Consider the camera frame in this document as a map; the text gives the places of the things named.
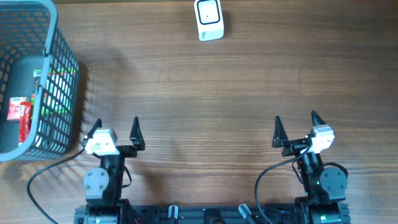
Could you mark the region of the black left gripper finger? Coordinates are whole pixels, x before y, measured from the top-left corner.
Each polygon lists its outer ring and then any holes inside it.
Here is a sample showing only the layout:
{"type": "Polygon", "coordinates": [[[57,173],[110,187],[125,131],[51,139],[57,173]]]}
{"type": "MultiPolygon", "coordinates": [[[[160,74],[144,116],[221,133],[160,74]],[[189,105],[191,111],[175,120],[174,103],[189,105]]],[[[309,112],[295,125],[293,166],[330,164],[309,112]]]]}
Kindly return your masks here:
{"type": "Polygon", "coordinates": [[[98,128],[102,127],[102,120],[97,119],[93,127],[90,129],[87,135],[82,140],[82,146],[86,146],[89,139],[93,139],[93,135],[98,128]]]}
{"type": "Polygon", "coordinates": [[[145,150],[146,144],[143,135],[141,133],[139,118],[137,116],[134,117],[133,125],[129,135],[129,140],[132,142],[132,145],[137,151],[145,150]]]}

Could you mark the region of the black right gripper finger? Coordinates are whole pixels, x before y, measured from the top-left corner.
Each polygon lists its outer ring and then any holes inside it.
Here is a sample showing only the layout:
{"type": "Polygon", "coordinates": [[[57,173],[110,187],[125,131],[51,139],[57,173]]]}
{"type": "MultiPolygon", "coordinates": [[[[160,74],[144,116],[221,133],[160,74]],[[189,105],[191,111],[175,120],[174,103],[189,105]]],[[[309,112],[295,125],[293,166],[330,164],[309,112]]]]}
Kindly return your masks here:
{"type": "Polygon", "coordinates": [[[321,119],[321,117],[318,115],[318,113],[315,110],[311,111],[311,119],[313,126],[321,126],[326,124],[326,122],[321,119]]]}
{"type": "Polygon", "coordinates": [[[280,116],[275,117],[275,128],[274,128],[274,135],[272,139],[272,147],[284,147],[288,144],[288,137],[285,132],[284,126],[280,119],[280,116]]]}

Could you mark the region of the green snack bag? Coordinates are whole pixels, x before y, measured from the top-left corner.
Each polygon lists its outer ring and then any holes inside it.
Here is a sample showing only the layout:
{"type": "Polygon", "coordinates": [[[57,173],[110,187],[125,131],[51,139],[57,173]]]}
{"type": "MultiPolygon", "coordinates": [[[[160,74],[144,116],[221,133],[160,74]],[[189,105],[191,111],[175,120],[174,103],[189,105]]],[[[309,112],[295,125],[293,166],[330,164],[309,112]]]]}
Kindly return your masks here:
{"type": "MultiPolygon", "coordinates": [[[[35,105],[36,96],[39,95],[39,84],[41,78],[42,71],[34,70],[33,71],[33,81],[34,81],[34,90],[35,92],[31,95],[30,105],[32,109],[35,105]]],[[[44,105],[49,106],[51,110],[57,112],[57,114],[61,116],[67,115],[68,110],[71,109],[71,103],[69,96],[71,93],[71,88],[69,84],[72,82],[72,78],[75,78],[76,71],[71,68],[67,71],[63,68],[58,69],[57,71],[52,70],[49,72],[46,81],[46,88],[49,88],[48,91],[53,95],[49,100],[47,100],[47,94],[44,93],[44,105]]],[[[50,114],[50,110],[42,108],[41,115],[46,116],[46,118],[50,118],[53,114],[50,114]]]]}

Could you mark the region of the red stick sachet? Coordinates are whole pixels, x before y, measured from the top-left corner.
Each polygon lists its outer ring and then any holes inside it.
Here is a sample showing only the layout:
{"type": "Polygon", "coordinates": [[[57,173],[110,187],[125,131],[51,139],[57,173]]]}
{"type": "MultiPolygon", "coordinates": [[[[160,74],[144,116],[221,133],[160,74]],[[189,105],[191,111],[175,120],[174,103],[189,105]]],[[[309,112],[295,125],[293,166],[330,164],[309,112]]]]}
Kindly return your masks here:
{"type": "Polygon", "coordinates": [[[21,146],[27,139],[30,132],[30,114],[31,103],[22,102],[20,104],[20,119],[19,119],[19,145],[21,146]]]}

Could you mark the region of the red Kleenex tissue pack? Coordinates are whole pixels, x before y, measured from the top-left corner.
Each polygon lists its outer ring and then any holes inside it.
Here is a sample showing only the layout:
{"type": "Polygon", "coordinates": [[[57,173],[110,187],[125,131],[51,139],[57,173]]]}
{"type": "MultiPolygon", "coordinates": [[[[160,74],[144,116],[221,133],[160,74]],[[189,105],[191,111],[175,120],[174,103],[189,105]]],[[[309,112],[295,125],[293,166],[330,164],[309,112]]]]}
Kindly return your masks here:
{"type": "Polygon", "coordinates": [[[21,117],[21,103],[27,101],[26,97],[12,97],[9,100],[9,109],[7,113],[7,120],[14,121],[19,120],[21,117]]]}

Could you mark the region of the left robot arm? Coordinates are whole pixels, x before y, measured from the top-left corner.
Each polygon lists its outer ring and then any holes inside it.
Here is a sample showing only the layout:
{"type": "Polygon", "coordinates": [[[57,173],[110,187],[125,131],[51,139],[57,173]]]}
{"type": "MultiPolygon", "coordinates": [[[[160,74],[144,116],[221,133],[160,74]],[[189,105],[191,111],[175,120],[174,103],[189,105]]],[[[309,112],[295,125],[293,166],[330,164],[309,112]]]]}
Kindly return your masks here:
{"type": "Polygon", "coordinates": [[[129,200],[121,198],[122,189],[130,186],[123,183],[123,175],[127,174],[132,179],[125,160],[136,157],[146,147],[138,117],[134,118],[129,140],[130,145],[118,146],[116,133],[113,129],[103,128],[100,119],[85,136],[82,143],[84,150],[99,158],[100,165],[89,170],[83,178],[86,207],[75,212],[75,223],[141,222],[129,200]]]}

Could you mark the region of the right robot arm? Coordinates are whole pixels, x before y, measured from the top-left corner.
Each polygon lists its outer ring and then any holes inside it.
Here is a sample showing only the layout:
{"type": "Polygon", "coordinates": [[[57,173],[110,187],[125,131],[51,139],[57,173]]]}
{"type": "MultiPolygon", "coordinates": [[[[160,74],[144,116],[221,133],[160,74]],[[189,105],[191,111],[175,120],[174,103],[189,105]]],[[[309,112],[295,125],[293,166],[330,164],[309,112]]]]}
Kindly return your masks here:
{"type": "Polygon", "coordinates": [[[290,223],[344,223],[347,221],[346,199],[348,171],[334,163],[324,163],[320,153],[328,149],[335,131],[316,111],[311,112],[312,129],[302,139],[290,140],[279,116],[275,117],[272,147],[282,148],[282,156],[294,158],[294,169],[306,196],[297,197],[289,209],[290,223]]]}

